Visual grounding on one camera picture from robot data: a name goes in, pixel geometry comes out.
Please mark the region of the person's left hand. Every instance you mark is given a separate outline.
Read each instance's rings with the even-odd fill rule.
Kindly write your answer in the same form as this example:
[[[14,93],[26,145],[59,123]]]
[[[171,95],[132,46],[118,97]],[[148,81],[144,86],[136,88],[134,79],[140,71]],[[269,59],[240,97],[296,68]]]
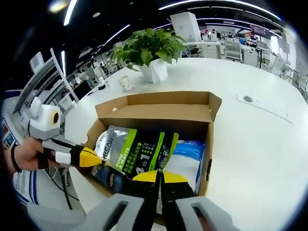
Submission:
[[[21,145],[14,149],[14,158],[21,170],[39,170],[38,154],[43,153],[42,141],[35,138],[25,138]]]

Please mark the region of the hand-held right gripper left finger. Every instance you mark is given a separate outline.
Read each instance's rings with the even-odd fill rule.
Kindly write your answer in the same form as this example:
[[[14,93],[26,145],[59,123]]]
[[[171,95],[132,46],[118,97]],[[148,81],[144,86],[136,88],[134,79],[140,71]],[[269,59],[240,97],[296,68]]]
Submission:
[[[91,210],[80,231],[150,231],[156,214],[160,172],[133,178],[124,194],[116,193]]]

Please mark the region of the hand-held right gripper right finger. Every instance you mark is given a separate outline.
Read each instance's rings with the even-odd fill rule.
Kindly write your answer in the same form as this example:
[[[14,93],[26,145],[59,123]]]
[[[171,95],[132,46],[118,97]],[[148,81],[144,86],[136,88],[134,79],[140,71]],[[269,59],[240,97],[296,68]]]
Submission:
[[[161,174],[162,214],[168,231],[233,231],[231,216],[205,196],[197,196],[178,174]]]

